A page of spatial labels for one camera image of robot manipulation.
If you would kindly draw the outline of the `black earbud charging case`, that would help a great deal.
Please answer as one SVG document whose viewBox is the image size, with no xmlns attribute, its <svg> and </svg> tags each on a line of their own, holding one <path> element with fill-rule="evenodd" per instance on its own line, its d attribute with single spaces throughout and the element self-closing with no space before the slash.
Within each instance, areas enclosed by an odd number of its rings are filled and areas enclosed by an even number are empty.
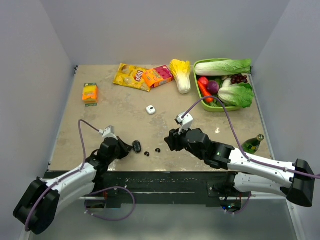
<svg viewBox="0 0 320 240">
<path fill-rule="evenodd" d="M 141 143 L 140 141 L 138 140 L 135 140 L 132 142 L 132 149 L 135 153 L 140 153 L 142 151 L 142 146 L 141 146 Z"/>
</svg>

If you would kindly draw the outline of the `white earbud charging case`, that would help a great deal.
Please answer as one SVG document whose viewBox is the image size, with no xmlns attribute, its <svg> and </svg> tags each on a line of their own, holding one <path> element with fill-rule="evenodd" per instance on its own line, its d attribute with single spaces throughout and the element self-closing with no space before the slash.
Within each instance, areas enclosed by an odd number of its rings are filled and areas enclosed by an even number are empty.
<svg viewBox="0 0 320 240">
<path fill-rule="evenodd" d="M 149 105 L 146 107 L 146 112 L 149 114 L 149 115 L 154 115 L 156 113 L 156 109 L 154 106 L 152 105 Z"/>
</svg>

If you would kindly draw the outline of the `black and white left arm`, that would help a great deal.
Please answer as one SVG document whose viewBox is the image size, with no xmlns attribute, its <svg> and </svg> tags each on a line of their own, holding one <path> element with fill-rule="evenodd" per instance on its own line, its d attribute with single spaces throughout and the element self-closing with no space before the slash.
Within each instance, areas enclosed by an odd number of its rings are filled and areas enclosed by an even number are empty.
<svg viewBox="0 0 320 240">
<path fill-rule="evenodd" d="M 114 160 L 125 158 L 132 146 L 119 137 L 107 137 L 99 149 L 78 167 L 52 179 L 37 178 L 30 183 L 13 216 L 24 224 L 26 231 L 43 233 L 58 212 L 80 197 L 99 196 L 104 190 L 100 181 Z"/>
</svg>

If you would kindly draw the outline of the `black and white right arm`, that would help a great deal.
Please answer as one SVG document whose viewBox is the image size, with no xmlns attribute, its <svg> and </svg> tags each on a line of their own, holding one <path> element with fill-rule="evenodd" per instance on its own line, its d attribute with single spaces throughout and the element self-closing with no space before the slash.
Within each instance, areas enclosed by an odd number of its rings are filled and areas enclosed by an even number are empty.
<svg viewBox="0 0 320 240">
<path fill-rule="evenodd" d="M 222 185 L 227 196 L 261 192 L 285 197 L 301 207 L 313 205 L 316 175 L 305 160 L 285 162 L 245 153 L 241 148 L 210 140 L 199 128 L 172 129 L 164 141 L 172 152 L 185 150 L 213 169 L 235 172 L 234 179 Z"/>
</svg>

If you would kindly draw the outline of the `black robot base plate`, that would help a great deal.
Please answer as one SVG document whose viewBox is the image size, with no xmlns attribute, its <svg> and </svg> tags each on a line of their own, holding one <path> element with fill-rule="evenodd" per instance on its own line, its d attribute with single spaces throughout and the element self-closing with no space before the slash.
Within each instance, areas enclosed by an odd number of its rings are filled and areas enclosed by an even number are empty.
<svg viewBox="0 0 320 240">
<path fill-rule="evenodd" d="M 91 195 L 104 197 L 108 208 L 136 203 L 240 209 L 250 194 L 235 189 L 235 177 L 234 172 L 214 171 L 108 171 Z"/>
</svg>

